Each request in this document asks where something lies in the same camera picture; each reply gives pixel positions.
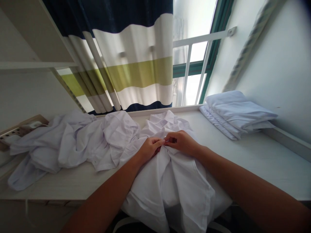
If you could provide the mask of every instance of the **window railing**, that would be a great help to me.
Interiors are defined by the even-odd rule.
[[[187,62],[186,62],[185,79],[184,79],[183,91],[182,91],[182,101],[181,101],[182,106],[185,106],[185,101],[186,101],[186,90],[187,90],[188,74],[189,74],[189,68],[190,68],[190,58],[191,58],[192,45],[196,44],[196,43],[207,41],[207,47],[205,50],[205,56],[204,56],[204,60],[203,60],[200,82],[199,82],[197,96],[196,96],[196,100],[195,100],[195,104],[198,104],[199,103],[199,97],[201,96],[201,93],[202,93],[203,79],[204,79],[204,74],[205,74],[205,70],[206,70],[206,66],[207,66],[207,61],[208,61],[208,58],[209,58],[209,55],[211,52],[211,48],[212,48],[212,41],[218,40],[218,39],[223,39],[226,37],[230,37],[230,36],[234,35],[235,31],[236,31],[236,27],[233,27],[229,30],[210,33],[207,35],[192,37],[192,38],[183,39],[183,40],[177,40],[177,41],[173,42],[173,48],[181,47],[181,46],[188,46],[188,56],[187,56]]]

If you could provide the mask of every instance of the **green window frame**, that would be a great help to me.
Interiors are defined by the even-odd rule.
[[[226,29],[228,19],[231,14],[233,2],[234,0],[218,0],[217,1],[210,33],[224,31]],[[200,96],[199,104],[202,104],[204,101],[204,96],[205,96],[207,86],[208,86],[208,83],[209,83],[209,80],[210,80],[210,77],[211,77],[211,74],[212,74],[212,71],[215,65],[219,46],[220,46],[220,39],[214,40],[212,42],[211,52],[209,54],[209,58],[208,58],[207,66],[205,70],[206,79],[203,84],[203,89],[202,89],[202,93]],[[201,74],[202,67],[203,67],[203,61],[204,60],[190,63],[188,77],[191,75]],[[185,72],[186,72],[186,63],[173,65],[173,78],[184,77]]]

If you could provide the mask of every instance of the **hand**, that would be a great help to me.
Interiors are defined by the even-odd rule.
[[[145,164],[160,151],[164,143],[165,140],[161,138],[147,138],[136,155],[141,158],[142,164]]]
[[[200,149],[201,145],[197,143],[189,134],[181,130],[178,132],[169,132],[164,138],[165,146],[180,150],[181,152],[194,156]]]

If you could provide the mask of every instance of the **window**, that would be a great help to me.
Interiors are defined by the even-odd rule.
[[[226,29],[234,0],[175,0],[173,40],[187,39]],[[220,40],[212,42],[203,79],[199,103],[203,103],[207,85],[212,74]],[[186,100],[184,105],[196,104],[196,95],[202,72],[207,42],[193,44],[190,57]],[[173,107],[181,106],[183,83],[186,71],[188,46],[173,49]]]

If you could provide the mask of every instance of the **desk surface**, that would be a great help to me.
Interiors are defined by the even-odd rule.
[[[299,201],[311,200],[311,163],[285,148],[263,133],[246,135],[232,141],[211,124],[200,111],[178,112],[175,115],[189,121],[199,142],[277,186]],[[133,119],[145,125],[147,116]],[[7,178],[0,181],[0,199],[85,200],[116,169],[95,172],[91,163],[77,168],[63,168],[57,174],[47,174],[34,186],[17,192],[7,187]]]

